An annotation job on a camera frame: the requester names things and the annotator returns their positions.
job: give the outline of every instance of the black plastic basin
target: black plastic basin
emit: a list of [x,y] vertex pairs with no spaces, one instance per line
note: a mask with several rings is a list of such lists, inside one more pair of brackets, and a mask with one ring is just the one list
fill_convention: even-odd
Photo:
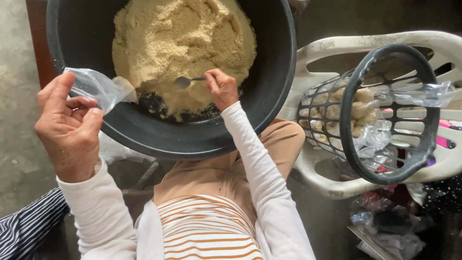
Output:
[[[257,134],[281,109],[292,84],[296,41],[287,0],[239,0],[257,39],[257,56],[242,83],[241,103]],[[114,16],[128,0],[49,0],[47,36],[56,69],[91,68],[116,76],[112,62]],[[200,160],[236,149],[220,117],[173,123],[134,104],[119,103],[102,131],[140,153],[172,160]]]

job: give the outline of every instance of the navy striped fabric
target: navy striped fabric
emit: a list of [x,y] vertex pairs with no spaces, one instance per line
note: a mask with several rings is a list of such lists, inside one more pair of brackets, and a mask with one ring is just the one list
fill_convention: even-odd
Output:
[[55,188],[20,211],[0,218],[0,260],[33,257],[68,212],[61,189]]

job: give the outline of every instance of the flour mixture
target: flour mixture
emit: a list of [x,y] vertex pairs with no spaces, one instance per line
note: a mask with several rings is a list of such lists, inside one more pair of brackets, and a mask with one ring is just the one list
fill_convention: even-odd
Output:
[[201,81],[174,87],[177,77],[220,68],[240,85],[256,56],[255,34],[235,0],[131,0],[114,23],[117,75],[139,93],[161,96],[179,121],[182,112],[200,114],[212,97]]

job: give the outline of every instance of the chair backrest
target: chair backrest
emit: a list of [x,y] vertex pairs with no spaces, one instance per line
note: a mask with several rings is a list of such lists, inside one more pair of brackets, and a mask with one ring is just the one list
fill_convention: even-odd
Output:
[[[337,54],[367,52],[393,43],[432,49],[434,54],[429,63],[434,70],[445,64],[450,64],[450,71],[437,76],[438,83],[441,84],[449,80],[454,82],[456,86],[462,87],[462,38],[459,36],[441,31],[410,31],[375,36],[330,37],[310,43],[297,51],[297,65],[291,91],[278,117],[295,121],[298,104],[303,93],[308,88],[338,75],[338,73],[333,72],[311,73],[306,69],[309,63]],[[426,110],[398,111],[398,116],[402,118],[423,118],[425,115]],[[462,88],[456,89],[452,102],[441,110],[440,118],[462,122]],[[402,124],[400,128],[419,130],[412,124]],[[433,153],[436,163],[419,170],[405,182],[441,180],[462,171],[462,160],[460,160],[462,131],[440,126],[438,136],[453,141],[456,147],[446,149],[437,146]],[[412,142],[406,138],[397,141]],[[314,150],[310,144],[305,143],[294,165],[294,168],[300,173],[300,181],[330,198],[348,198],[379,187],[363,179],[336,182],[318,175],[314,169],[316,163],[329,157],[332,157],[329,152]]]

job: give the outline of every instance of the metal spoon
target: metal spoon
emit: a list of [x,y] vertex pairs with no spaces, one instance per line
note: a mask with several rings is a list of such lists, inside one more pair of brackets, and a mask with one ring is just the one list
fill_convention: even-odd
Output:
[[175,82],[173,82],[173,84],[177,87],[177,88],[187,88],[189,87],[189,85],[191,85],[191,81],[193,80],[205,80],[205,77],[200,77],[200,78],[193,78],[193,79],[188,79],[187,77],[178,77],[176,78]]

